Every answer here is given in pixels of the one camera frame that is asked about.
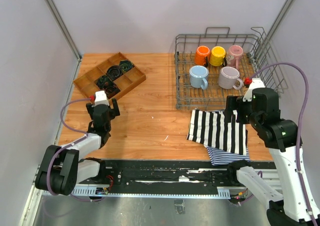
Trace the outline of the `lilac grey mug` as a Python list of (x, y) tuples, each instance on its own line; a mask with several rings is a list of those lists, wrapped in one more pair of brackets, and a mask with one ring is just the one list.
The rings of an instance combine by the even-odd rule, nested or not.
[(218, 85), (223, 89), (240, 90), (244, 83), (240, 79), (240, 72), (234, 67), (222, 67), (219, 72)]

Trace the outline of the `light blue mug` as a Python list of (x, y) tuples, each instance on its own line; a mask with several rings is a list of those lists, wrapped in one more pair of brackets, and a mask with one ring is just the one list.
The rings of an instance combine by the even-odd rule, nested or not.
[(208, 88), (209, 71), (205, 66), (195, 65), (189, 70), (189, 81), (193, 88), (201, 88), (206, 90)]

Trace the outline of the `yellow enamel mug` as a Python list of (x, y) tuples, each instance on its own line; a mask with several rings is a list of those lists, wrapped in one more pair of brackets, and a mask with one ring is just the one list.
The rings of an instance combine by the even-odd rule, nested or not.
[(221, 46), (215, 46), (211, 50), (209, 63), (212, 66), (219, 67), (224, 63), (226, 51)]

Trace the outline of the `pink ghost pattern mug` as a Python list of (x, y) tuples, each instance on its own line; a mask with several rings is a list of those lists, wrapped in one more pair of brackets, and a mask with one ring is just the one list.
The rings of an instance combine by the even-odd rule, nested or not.
[(229, 47), (226, 53), (226, 65), (228, 67), (234, 67), (239, 70), (240, 60), (244, 54), (243, 48), (238, 45), (232, 45)]

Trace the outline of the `orange glass mug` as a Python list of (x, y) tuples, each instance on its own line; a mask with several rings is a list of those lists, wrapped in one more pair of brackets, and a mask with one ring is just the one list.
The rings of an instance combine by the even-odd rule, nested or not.
[(195, 52), (194, 63), (208, 67), (211, 51), (207, 46), (199, 46)]

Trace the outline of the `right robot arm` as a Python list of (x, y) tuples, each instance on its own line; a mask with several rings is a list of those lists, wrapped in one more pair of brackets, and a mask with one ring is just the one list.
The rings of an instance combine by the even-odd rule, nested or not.
[(270, 88), (256, 88), (251, 97), (227, 96), (227, 122), (237, 113), (237, 122), (250, 124), (272, 155), (282, 192), (272, 189), (245, 160), (227, 166), (229, 184), (242, 184), (265, 206), (270, 225), (319, 225), (315, 203), (305, 173), (302, 149), (302, 120), (308, 95), (304, 96), (298, 123), (281, 118), (279, 96)]

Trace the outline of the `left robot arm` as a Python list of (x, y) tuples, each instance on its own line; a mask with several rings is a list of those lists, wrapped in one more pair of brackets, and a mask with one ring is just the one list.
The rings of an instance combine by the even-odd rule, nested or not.
[(85, 156), (104, 147), (111, 136), (111, 121), (120, 116), (117, 100), (111, 101), (112, 105), (87, 103), (91, 121), (84, 135), (66, 145), (50, 145), (46, 149), (35, 178), (37, 189), (52, 195), (70, 195), (79, 182), (91, 179), (100, 184), (107, 179), (106, 163)]

